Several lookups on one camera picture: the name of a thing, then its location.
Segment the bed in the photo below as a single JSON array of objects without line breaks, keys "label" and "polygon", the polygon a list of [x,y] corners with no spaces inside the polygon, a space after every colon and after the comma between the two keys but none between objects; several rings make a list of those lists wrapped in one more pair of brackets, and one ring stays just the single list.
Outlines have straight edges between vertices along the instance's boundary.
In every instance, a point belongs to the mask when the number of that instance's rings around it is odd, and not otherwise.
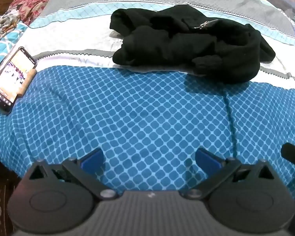
[{"label": "bed", "polygon": [[[175,4],[250,23],[275,59],[237,85],[113,63],[122,44],[109,29],[116,9]],[[9,116],[0,114],[0,161],[18,175],[38,159],[60,163],[100,147],[105,163],[95,176],[104,184],[179,189],[205,179],[194,160],[204,147],[244,163],[269,160],[295,198],[295,166],[280,155],[284,143],[295,144],[295,25],[266,0],[49,0],[15,31],[0,43],[0,60],[23,46],[38,62],[26,95]]]}]

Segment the phone screen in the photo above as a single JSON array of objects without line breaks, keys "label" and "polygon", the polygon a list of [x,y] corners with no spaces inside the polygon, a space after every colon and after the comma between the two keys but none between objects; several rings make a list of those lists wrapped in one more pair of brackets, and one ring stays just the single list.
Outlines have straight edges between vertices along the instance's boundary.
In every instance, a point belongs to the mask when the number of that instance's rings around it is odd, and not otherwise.
[{"label": "phone screen", "polygon": [[0,100],[4,106],[13,105],[28,72],[35,66],[35,61],[23,48],[17,50],[7,64],[0,66]]}]

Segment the wooden phone holder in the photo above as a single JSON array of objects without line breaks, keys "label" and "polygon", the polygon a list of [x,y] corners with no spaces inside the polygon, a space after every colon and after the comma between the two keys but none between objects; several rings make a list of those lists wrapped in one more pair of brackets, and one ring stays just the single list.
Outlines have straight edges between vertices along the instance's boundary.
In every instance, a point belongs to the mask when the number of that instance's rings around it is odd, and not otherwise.
[{"label": "wooden phone holder", "polygon": [[36,74],[37,74],[37,70],[34,68],[28,72],[26,79],[22,83],[22,87],[18,90],[19,98],[22,98],[24,96],[25,92],[27,91],[30,83],[32,82]]}]

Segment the gray gripper base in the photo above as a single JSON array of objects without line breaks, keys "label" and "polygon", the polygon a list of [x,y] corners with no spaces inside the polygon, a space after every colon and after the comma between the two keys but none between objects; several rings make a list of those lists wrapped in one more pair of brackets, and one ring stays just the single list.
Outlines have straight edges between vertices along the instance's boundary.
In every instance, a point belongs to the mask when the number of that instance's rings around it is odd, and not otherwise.
[{"label": "gray gripper base", "polygon": [[[14,236],[30,236],[17,231]],[[177,191],[126,191],[101,202],[80,226],[55,236],[260,236],[233,231],[217,222],[203,202],[184,199]],[[265,236],[290,236],[286,231]]]}]

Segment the black jacket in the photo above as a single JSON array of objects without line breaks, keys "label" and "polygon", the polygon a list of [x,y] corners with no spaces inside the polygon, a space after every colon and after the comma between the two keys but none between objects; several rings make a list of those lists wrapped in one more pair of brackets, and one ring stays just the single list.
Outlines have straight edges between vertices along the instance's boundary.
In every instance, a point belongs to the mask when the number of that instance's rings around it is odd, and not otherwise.
[{"label": "black jacket", "polygon": [[128,66],[182,66],[224,83],[254,78],[275,52],[250,24],[208,18],[189,5],[163,11],[118,9],[110,28],[124,36],[112,57]]}]

